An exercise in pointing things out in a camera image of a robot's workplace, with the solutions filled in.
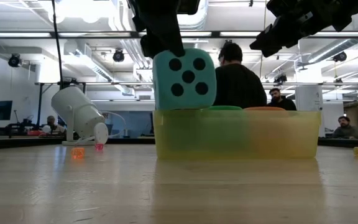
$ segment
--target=person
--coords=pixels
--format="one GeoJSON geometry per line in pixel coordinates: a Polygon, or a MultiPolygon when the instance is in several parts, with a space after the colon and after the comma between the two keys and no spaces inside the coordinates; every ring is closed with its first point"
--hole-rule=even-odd
{"type": "Polygon", "coordinates": [[[348,117],[341,116],[338,118],[340,127],[338,127],[332,138],[358,139],[358,128],[350,125],[351,120],[348,117]]]}
{"type": "Polygon", "coordinates": [[[50,126],[52,134],[65,134],[66,129],[59,124],[55,124],[55,117],[54,116],[48,116],[47,118],[47,125],[50,126]]]}
{"type": "Polygon", "coordinates": [[[262,83],[254,72],[241,65],[242,50],[237,44],[225,44],[218,59],[220,67],[215,69],[217,88],[214,106],[266,106],[262,83]]]}
{"type": "Polygon", "coordinates": [[[283,108],[285,110],[296,111],[294,102],[290,99],[287,99],[285,96],[282,96],[278,88],[271,89],[269,94],[272,96],[272,101],[267,106],[274,106],[283,108]]]}

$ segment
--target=yellow plastic bin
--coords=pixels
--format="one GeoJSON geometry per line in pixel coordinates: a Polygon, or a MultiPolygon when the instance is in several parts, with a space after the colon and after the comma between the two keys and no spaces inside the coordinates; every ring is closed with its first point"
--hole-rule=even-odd
{"type": "Polygon", "coordinates": [[[316,155],[320,112],[154,112],[159,159],[289,159],[316,155]]]}

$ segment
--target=computer screen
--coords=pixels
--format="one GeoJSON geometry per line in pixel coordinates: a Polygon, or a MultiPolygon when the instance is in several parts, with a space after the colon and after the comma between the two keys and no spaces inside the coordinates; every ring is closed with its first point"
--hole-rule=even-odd
{"type": "Polygon", "coordinates": [[[0,101],[0,121],[11,119],[13,101],[0,101]]]}

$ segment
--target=table surface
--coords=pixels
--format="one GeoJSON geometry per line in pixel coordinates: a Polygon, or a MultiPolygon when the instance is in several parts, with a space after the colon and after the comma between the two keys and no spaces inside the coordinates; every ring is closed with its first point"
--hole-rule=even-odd
{"type": "Polygon", "coordinates": [[[358,223],[358,158],[158,161],[153,145],[0,149],[0,223],[358,223]]]}

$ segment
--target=beard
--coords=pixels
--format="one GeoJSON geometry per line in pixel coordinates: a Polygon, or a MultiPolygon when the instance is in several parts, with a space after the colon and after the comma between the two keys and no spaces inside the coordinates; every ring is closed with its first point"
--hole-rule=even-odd
{"type": "Polygon", "coordinates": [[[273,102],[278,102],[279,99],[280,99],[280,97],[277,97],[277,96],[272,97],[272,101],[273,101],[273,102]]]}

